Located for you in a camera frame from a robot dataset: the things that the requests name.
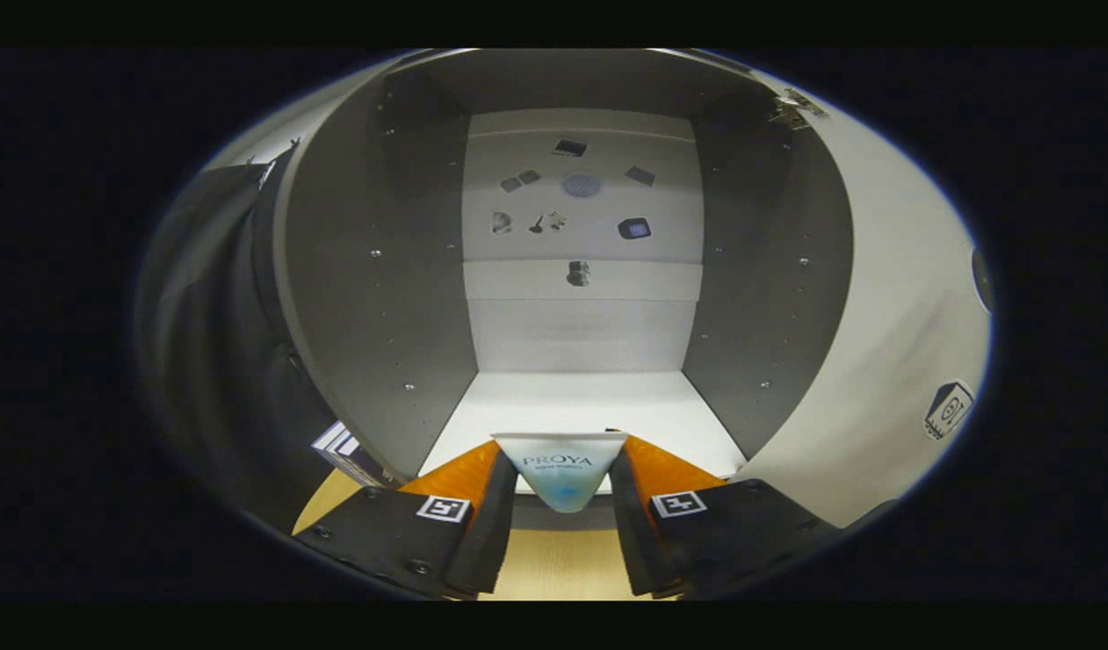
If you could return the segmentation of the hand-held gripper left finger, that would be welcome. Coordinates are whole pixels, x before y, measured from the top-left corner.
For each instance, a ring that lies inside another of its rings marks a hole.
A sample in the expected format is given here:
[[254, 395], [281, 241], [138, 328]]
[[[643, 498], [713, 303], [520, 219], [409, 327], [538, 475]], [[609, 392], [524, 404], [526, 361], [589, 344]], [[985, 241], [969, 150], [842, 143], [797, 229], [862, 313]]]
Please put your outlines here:
[[314, 551], [422, 599], [475, 599], [507, 555], [519, 473], [495, 441], [402, 487], [360, 485], [334, 470], [293, 536]]

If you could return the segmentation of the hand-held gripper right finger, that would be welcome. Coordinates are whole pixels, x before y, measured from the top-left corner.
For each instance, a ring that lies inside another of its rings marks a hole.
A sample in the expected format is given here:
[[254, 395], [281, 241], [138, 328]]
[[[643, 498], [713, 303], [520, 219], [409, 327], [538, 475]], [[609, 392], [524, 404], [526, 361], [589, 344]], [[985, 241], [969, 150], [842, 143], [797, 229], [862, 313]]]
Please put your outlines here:
[[716, 478], [633, 435], [609, 478], [625, 571], [637, 596], [740, 594], [843, 535], [767, 481]]

